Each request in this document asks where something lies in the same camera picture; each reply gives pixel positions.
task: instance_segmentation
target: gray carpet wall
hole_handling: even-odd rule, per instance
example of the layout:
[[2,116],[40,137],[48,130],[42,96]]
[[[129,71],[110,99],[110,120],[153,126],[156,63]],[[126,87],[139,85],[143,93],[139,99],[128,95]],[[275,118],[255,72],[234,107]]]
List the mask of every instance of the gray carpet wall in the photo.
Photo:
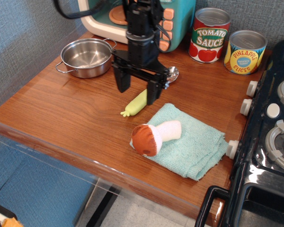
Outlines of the gray carpet wall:
[[[66,12],[76,0],[60,0]],[[80,19],[67,20],[52,0],[0,0],[0,105],[86,32]]]
[[[66,12],[79,10],[77,0],[60,2]],[[196,10],[204,7],[231,15],[229,34],[242,29],[262,32],[268,49],[284,39],[284,0],[196,1]],[[0,0],[0,105],[85,31],[80,19],[60,16],[52,0]]]
[[261,32],[267,49],[284,40],[284,0],[197,0],[196,10],[205,7],[223,9],[231,16],[231,33],[238,30]]

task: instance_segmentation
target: toy microwave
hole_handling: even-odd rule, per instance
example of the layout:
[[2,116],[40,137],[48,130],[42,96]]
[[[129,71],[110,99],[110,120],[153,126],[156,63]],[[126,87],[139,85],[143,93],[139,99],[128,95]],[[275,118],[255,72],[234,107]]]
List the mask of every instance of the toy microwave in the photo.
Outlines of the toy microwave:
[[[127,25],[116,24],[111,21],[109,13],[112,9],[122,5],[121,0],[109,0],[99,12],[93,16],[82,17],[83,25],[92,33],[101,37],[110,38],[118,42],[127,43]],[[167,31],[171,42],[164,34],[160,37],[160,49],[173,51],[191,28],[194,13],[195,0],[160,0],[164,8],[162,27]],[[93,8],[97,1],[78,0],[80,11]]]

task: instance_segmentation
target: white knob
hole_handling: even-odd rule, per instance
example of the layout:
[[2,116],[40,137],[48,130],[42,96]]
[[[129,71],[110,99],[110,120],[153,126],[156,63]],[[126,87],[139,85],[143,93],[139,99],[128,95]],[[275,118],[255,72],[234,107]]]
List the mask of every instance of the white knob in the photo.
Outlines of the white knob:
[[253,97],[255,95],[256,89],[257,89],[257,81],[250,81],[246,95]]
[[241,105],[240,113],[244,116],[248,115],[250,106],[251,106],[252,99],[244,99]]
[[272,103],[266,110],[267,116],[274,119],[280,114],[280,107],[276,103]]
[[239,141],[237,140],[230,140],[228,143],[228,147],[226,150],[226,156],[228,156],[230,159],[234,159],[237,149],[238,149]]

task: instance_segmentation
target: wooden countertop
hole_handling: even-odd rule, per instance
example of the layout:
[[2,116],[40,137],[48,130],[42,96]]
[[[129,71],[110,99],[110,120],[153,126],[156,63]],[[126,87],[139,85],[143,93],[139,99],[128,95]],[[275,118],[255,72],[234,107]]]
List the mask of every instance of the wooden countertop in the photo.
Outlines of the wooden countertop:
[[[92,34],[87,32],[82,38],[89,37]],[[138,155],[129,145],[132,130],[148,122],[165,103],[172,103],[225,132],[227,142],[239,140],[246,123],[241,103],[248,98],[249,82],[260,79],[271,52],[266,51],[258,72],[242,76],[224,67],[225,53],[212,64],[192,60],[189,42],[187,35],[175,51],[159,55],[167,68],[179,69],[178,79],[153,105],[125,118],[120,112],[146,88],[146,82],[132,77],[131,87],[120,93],[112,68],[102,76],[79,79],[59,73],[57,57],[0,107],[0,134],[196,218],[209,186],[229,188],[232,160],[224,156],[196,182]],[[215,224],[219,206],[215,202],[208,224]]]

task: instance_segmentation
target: yellow toy vegetable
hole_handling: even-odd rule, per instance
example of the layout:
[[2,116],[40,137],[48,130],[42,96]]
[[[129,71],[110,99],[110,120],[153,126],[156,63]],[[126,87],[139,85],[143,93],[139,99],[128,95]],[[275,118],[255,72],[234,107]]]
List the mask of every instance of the yellow toy vegetable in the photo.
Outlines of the yellow toy vegetable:
[[136,98],[133,99],[126,107],[125,111],[120,114],[123,117],[134,116],[139,113],[147,104],[147,89],[142,91]]

